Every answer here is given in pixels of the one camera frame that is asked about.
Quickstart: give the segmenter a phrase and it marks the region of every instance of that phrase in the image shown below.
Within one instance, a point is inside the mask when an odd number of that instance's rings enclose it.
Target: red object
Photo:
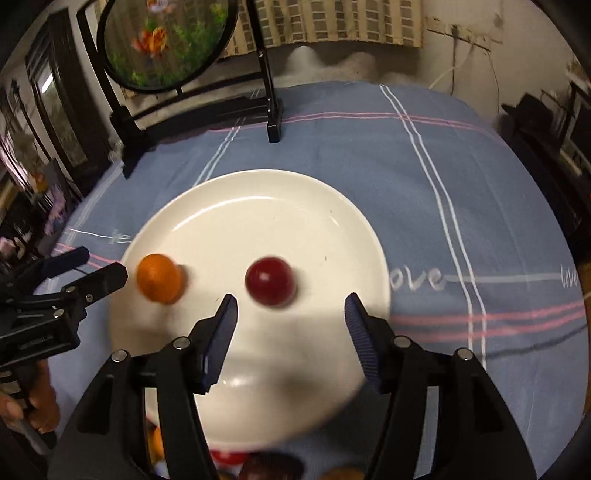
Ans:
[[[209,450],[213,459],[222,465],[242,465],[249,457],[249,453],[243,452],[220,452],[218,450]]]
[[[297,290],[293,270],[277,257],[264,257],[254,262],[246,271],[244,284],[251,297],[267,307],[285,306]]]

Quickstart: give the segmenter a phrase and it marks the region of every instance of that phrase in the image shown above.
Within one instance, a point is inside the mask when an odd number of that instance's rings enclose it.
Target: goldfish picture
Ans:
[[[155,56],[161,56],[162,52],[166,50],[166,42],[167,35],[163,27],[156,27],[152,31],[144,28],[141,36],[132,40],[131,46],[138,52],[154,58]]]
[[[176,0],[146,0],[146,8],[151,14],[169,14],[177,8]]]

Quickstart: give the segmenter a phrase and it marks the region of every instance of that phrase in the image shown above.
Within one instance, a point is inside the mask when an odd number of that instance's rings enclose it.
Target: silver bolt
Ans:
[[[398,335],[398,336],[394,337],[394,340],[392,342],[398,348],[408,348],[413,344],[410,341],[410,338],[405,337],[404,335]]]
[[[116,364],[122,362],[127,358],[127,352],[125,350],[117,350],[111,354],[111,360],[113,360]]]
[[[191,345],[191,340],[189,340],[187,337],[178,337],[173,342],[173,347],[175,347],[177,350],[185,350],[189,345]]]
[[[466,361],[466,360],[472,360],[472,357],[474,357],[474,354],[468,348],[460,348],[457,351],[457,355],[458,355],[458,357],[460,357],[464,361]]]

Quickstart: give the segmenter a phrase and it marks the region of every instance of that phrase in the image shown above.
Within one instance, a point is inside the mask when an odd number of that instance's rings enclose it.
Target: white wall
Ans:
[[[32,100],[26,74],[23,74],[24,56],[30,42],[49,12],[68,7],[76,46],[81,58],[90,90],[101,111],[105,124],[110,127],[110,110],[82,44],[76,21],[76,11],[84,0],[56,0],[27,32],[0,80],[9,83],[17,75],[23,98]],[[494,63],[501,91],[501,102],[517,103],[524,92],[539,95],[540,89],[565,91],[568,85],[565,67],[572,52],[550,20],[530,0],[423,0],[424,15],[439,17],[444,22],[474,26],[489,33],[502,43],[493,43],[491,59]],[[89,19],[94,22],[92,12]],[[285,46],[269,51],[271,67],[277,86],[291,86],[322,80],[366,80],[381,83],[416,83],[428,86],[452,63],[452,39],[426,31],[424,48],[414,49],[361,42],[323,43],[313,46]],[[468,44],[459,42],[457,62],[467,52]],[[257,68],[254,55],[234,58],[211,67],[194,85],[209,83],[230,75],[246,73]],[[442,80],[437,89],[449,91],[451,75]],[[153,124],[198,103],[234,95],[259,86],[258,82],[229,87],[208,95],[187,100],[144,119],[141,126]],[[122,99],[121,91],[116,93]],[[493,123],[497,116],[497,90],[491,62],[486,53],[475,48],[471,57],[456,73],[455,95],[472,106],[486,121]],[[127,101],[132,113],[156,103],[155,96],[138,96]],[[35,127],[40,120],[35,120]]]

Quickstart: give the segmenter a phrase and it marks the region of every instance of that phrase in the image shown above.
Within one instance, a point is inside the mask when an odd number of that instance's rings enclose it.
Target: dark door frame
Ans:
[[[37,83],[46,63],[72,130],[88,161],[73,166],[57,136]],[[110,166],[109,135],[90,94],[76,51],[67,9],[51,14],[37,34],[25,58],[35,103],[61,162],[82,192],[87,195]]]

